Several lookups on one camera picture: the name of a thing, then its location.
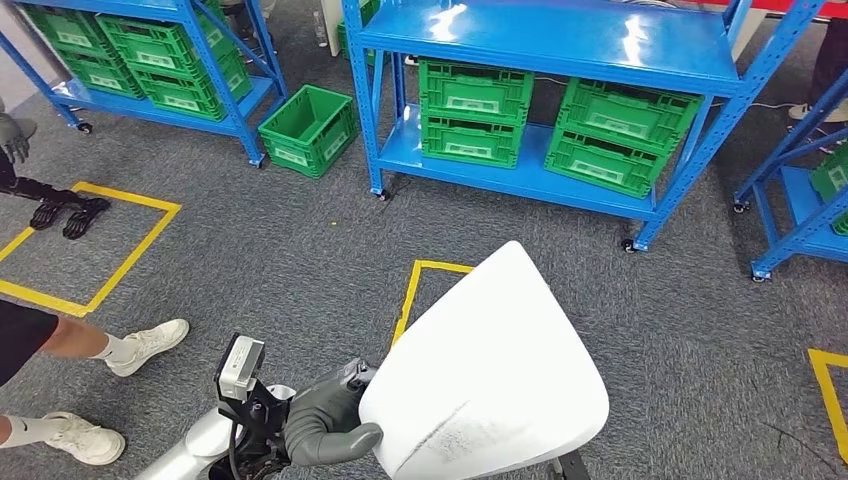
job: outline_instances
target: cable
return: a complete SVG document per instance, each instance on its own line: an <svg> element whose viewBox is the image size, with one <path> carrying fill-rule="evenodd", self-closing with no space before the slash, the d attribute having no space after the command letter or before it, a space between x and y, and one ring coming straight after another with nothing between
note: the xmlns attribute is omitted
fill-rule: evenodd
<svg viewBox="0 0 848 480"><path fill-rule="evenodd" d="M230 430L230 441L227 446L227 457L230 459L230 471L233 473L233 480L241 480L238 474L238 466L236 466L236 435L238 434L238 422L233 420L233 427Z"/></svg>

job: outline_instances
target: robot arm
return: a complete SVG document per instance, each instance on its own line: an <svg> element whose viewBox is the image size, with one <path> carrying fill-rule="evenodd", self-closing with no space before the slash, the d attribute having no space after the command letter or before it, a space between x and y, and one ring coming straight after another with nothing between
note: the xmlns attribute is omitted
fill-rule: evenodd
<svg viewBox="0 0 848 480"><path fill-rule="evenodd" d="M300 394L257 378L264 343L234 335L218 366L219 405L198 420L136 480L262 480L292 463L353 460L376 445L382 431L359 425L357 409L376 373L356 359Z"/></svg>

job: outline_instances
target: white sock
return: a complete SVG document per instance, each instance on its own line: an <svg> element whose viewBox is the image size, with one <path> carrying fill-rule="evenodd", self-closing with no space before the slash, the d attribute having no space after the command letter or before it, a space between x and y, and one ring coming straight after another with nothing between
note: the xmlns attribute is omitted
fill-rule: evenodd
<svg viewBox="0 0 848 480"><path fill-rule="evenodd" d="M109 363L128 363L135 358L138 351L138 342L121 340L108 333L106 337L109 339L106 348L91 358L106 360Z"/></svg>
<svg viewBox="0 0 848 480"><path fill-rule="evenodd" d="M12 424L12 434L8 440L0 444L0 449L50 440L68 422L62 418L44 420L41 418L13 417L11 415L6 415L6 418Z"/></svg>

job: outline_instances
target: black shorts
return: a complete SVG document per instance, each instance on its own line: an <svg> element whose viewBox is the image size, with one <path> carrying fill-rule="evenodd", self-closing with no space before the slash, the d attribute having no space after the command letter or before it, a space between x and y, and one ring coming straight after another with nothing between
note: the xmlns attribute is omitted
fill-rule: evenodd
<svg viewBox="0 0 848 480"><path fill-rule="evenodd" d="M53 335L59 317L0 300L0 386Z"/></svg>

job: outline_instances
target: crate label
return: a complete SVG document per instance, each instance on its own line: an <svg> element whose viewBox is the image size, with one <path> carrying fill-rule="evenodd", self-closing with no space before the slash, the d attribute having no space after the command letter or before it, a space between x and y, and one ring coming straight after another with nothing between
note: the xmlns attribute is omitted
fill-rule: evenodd
<svg viewBox="0 0 848 480"><path fill-rule="evenodd" d="M66 32L58 32L59 33L59 41L63 43L72 43L74 45L79 45L81 47L93 47L91 44L91 40L82 35L71 35Z"/></svg>
<svg viewBox="0 0 848 480"><path fill-rule="evenodd" d="M186 110L194 110L195 112L200 111L200 105L198 105L197 102L192 102L191 100L169 97L167 95L165 96L164 100L166 105L170 105L172 107L184 108Z"/></svg>
<svg viewBox="0 0 848 480"><path fill-rule="evenodd" d="M620 119L608 117L600 113L593 113L586 123L605 130L612 130L613 132L619 132L638 138L647 138L649 133L647 125L623 122Z"/></svg>
<svg viewBox="0 0 848 480"><path fill-rule="evenodd" d="M472 112L500 113L501 104L497 101L478 100L476 98L448 97L447 108L470 110Z"/></svg>
<svg viewBox="0 0 848 480"><path fill-rule="evenodd" d="M114 90L123 90L121 87L121 83L115 80L114 78L108 77L99 77L97 75L88 75L88 79L91 80L91 83L95 85L100 85L102 87L108 87Z"/></svg>
<svg viewBox="0 0 848 480"><path fill-rule="evenodd" d="M575 160L569 167L569 170L582 173L583 175L589 175L590 177L599 178L605 182L612 182L617 185L624 183L623 173L616 172L614 170L607 170L606 168L581 162L580 160Z"/></svg>
<svg viewBox="0 0 848 480"><path fill-rule="evenodd" d="M230 90L235 90L242 82L244 82L244 75L239 72L230 78L230 81L227 82L227 86L230 87Z"/></svg>
<svg viewBox="0 0 848 480"><path fill-rule="evenodd" d="M136 58L141 63L146 63L148 65L156 65L157 67L165 67L165 68L177 68L174 65L174 60L170 57L162 57L159 55L151 55L149 53L138 52L136 54Z"/></svg>
<svg viewBox="0 0 848 480"><path fill-rule="evenodd" d="M445 145L445 153L455 153L457 155L466 155L469 157L493 158L491 148L461 145L459 143L450 142Z"/></svg>
<svg viewBox="0 0 848 480"><path fill-rule="evenodd" d="M848 185L848 178L845 177L845 171L842 170L841 165L828 170L827 176L830 177L830 181L836 190L842 190L842 187Z"/></svg>
<svg viewBox="0 0 848 480"><path fill-rule="evenodd" d="M327 147L326 150L324 150L324 160L329 160L330 158L332 158L333 155L335 155L336 152L338 152L339 149L342 148L342 145L344 145L344 142L346 142L348 138L349 138L349 136L348 136L347 132L342 132L336 138L336 140L333 143L331 143L330 146Z"/></svg>
<svg viewBox="0 0 848 480"><path fill-rule="evenodd" d="M309 160L307 160L306 158L301 157L300 155L295 155L291 152L287 152L287 151L285 151L285 150L283 150L279 147L274 148L274 155L276 155L276 156L278 156L278 157L280 157L284 160L288 160L292 163L296 163L298 165L303 165L304 167L309 166Z"/></svg>
<svg viewBox="0 0 848 480"><path fill-rule="evenodd" d="M206 43L209 44L209 48L214 48L215 45L218 45L218 42L224 39L224 34L221 33L217 28L214 32L210 33L206 36Z"/></svg>

